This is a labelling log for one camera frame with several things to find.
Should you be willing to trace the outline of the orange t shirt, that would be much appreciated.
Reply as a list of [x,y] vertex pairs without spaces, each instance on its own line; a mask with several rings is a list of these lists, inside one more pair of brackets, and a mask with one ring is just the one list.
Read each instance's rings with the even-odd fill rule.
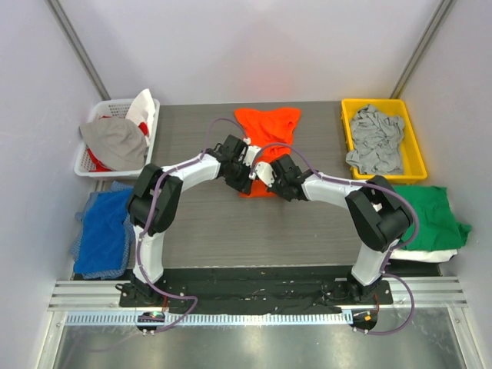
[[[280,142],[293,144],[294,130],[301,119],[301,109],[292,107],[277,108],[271,111],[259,111],[252,108],[239,108],[234,111],[238,123],[244,128],[251,143],[258,147]],[[289,155],[291,149],[271,147],[263,151],[260,161],[271,163],[282,155]],[[267,192],[267,186],[261,181],[254,181],[250,194],[240,194],[243,198],[269,198],[275,194]]]

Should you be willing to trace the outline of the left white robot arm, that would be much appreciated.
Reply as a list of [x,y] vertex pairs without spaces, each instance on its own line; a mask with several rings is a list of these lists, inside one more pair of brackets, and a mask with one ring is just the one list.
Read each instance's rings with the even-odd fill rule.
[[259,151],[249,138],[229,135],[224,143],[182,163],[145,165],[126,205],[136,237],[134,276],[128,286],[135,298],[149,307],[163,299],[164,288],[156,283],[164,273],[163,240],[175,219],[181,194],[217,178],[240,193],[250,193],[249,172]]

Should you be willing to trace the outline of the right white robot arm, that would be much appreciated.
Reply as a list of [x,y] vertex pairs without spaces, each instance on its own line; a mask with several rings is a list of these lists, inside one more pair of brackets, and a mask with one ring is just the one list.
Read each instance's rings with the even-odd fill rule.
[[255,165],[254,174],[269,192],[286,201],[319,201],[348,210],[361,249],[343,287],[355,303],[372,298],[393,249],[416,218],[388,180],[376,175],[368,181],[350,181],[302,171],[290,155]]

